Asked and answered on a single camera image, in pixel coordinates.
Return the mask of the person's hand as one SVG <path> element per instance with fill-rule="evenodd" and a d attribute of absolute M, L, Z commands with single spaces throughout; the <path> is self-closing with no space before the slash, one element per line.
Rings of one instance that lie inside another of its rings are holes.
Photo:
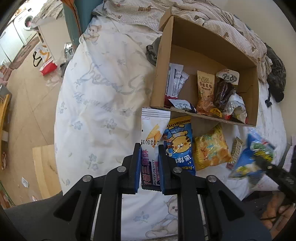
<path fill-rule="evenodd" d="M 267 204 L 265 212 L 261 216 L 260 220 L 269 230 L 275 225 L 275 220 L 278 217 L 282 217 L 282 220 L 276 226 L 276 230 L 280 231 L 295 211 L 293 204 L 283 205 L 284 199 L 285 195 L 282 192 L 274 192 L 270 202 Z"/>

